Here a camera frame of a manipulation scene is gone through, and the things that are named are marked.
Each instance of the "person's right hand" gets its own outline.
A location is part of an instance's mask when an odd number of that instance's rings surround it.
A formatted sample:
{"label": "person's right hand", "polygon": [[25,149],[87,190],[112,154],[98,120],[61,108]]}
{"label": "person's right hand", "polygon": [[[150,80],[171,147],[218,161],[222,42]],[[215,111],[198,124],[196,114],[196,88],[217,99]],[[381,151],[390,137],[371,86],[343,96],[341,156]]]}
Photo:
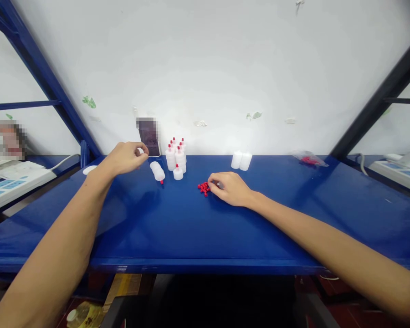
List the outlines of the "person's right hand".
{"label": "person's right hand", "polygon": [[[213,181],[223,184],[223,189]],[[233,206],[248,206],[254,194],[243,179],[234,172],[212,173],[208,178],[208,186],[213,194]]]}

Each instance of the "clear plastic bag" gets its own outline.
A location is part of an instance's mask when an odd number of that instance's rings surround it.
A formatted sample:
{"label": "clear plastic bag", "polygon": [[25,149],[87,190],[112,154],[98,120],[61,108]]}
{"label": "clear plastic bag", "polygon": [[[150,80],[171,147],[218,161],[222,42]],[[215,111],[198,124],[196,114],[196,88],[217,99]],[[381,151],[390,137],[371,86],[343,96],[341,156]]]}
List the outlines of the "clear plastic bag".
{"label": "clear plastic bag", "polygon": [[329,166],[324,161],[322,161],[319,157],[317,157],[312,152],[306,150],[295,150],[292,152],[292,156],[296,157],[298,160],[305,164],[310,165],[317,165],[317,166]]}

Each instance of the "black metal beam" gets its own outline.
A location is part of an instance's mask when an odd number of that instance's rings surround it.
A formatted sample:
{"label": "black metal beam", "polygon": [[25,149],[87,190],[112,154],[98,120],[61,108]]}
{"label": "black metal beam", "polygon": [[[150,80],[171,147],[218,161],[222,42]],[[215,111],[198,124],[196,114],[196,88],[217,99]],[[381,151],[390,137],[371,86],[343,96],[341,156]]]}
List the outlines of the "black metal beam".
{"label": "black metal beam", "polygon": [[336,144],[330,155],[343,160],[410,83],[410,47]]}
{"label": "black metal beam", "polygon": [[404,103],[410,105],[410,98],[384,98],[386,103]]}

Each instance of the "blue tabletop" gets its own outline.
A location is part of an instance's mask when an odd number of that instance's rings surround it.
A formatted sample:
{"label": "blue tabletop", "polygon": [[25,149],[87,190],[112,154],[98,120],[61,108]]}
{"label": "blue tabletop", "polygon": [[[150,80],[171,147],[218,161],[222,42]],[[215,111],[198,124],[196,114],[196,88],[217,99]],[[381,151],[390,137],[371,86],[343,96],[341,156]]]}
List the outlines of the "blue tabletop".
{"label": "blue tabletop", "polygon": [[[256,213],[197,185],[231,170],[231,156],[188,156],[180,181],[149,163],[115,179],[90,266],[111,272],[313,274],[325,269]],[[334,158],[311,167],[291,156],[254,156],[236,170],[253,189],[322,220],[410,268],[410,198]],[[0,224],[0,272],[15,272],[82,185],[82,171]]]}

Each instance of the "smartphone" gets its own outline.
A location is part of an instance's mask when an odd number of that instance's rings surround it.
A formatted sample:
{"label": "smartphone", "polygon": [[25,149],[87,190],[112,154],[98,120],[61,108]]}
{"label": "smartphone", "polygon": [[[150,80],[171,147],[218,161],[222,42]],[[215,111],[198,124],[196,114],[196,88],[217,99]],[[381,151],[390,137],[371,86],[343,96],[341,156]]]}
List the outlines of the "smartphone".
{"label": "smartphone", "polygon": [[158,122],[155,118],[138,118],[137,127],[140,132],[141,141],[149,149],[149,157],[161,156],[161,150],[159,147],[159,130]]}

